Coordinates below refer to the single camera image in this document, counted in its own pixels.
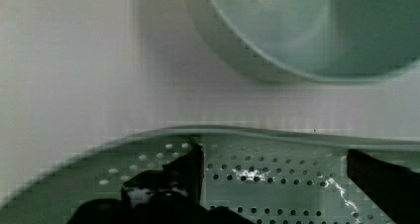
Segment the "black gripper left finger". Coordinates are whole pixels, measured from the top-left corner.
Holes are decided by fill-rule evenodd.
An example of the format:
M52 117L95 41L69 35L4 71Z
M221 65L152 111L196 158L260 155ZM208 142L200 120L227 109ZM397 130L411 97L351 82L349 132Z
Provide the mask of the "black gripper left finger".
M200 145L162 166L125 181L120 197L81 204L66 224L254 224L226 206L200 204L204 177Z

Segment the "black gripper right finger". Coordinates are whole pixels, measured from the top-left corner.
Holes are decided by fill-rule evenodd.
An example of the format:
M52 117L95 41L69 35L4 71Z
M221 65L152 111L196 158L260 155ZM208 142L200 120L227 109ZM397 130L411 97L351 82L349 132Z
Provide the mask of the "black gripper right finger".
M348 178L395 224L419 224L419 173L348 150Z

